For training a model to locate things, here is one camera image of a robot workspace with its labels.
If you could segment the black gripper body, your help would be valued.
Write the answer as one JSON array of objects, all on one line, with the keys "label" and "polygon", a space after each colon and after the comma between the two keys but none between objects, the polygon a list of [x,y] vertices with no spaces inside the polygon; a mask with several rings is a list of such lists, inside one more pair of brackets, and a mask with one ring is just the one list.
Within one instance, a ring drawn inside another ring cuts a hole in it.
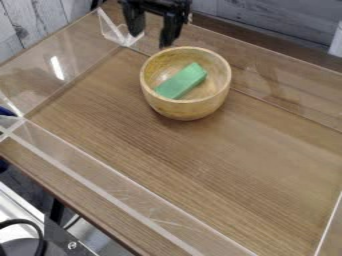
[{"label": "black gripper body", "polygon": [[139,3],[146,12],[164,16],[168,12],[181,12],[184,23],[189,22],[193,0],[118,0],[123,3]]}]

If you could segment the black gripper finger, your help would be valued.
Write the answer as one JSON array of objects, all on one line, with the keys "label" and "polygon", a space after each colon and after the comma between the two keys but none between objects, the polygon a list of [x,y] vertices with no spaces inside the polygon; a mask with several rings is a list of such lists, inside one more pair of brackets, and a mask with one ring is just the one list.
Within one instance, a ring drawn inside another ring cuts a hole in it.
[{"label": "black gripper finger", "polygon": [[184,14],[168,12],[164,16],[164,29],[160,37],[160,48],[170,47],[181,35],[184,27]]},{"label": "black gripper finger", "polygon": [[145,10],[139,3],[123,3],[122,6],[129,32],[134,37],[137,37],[145,31]]}]

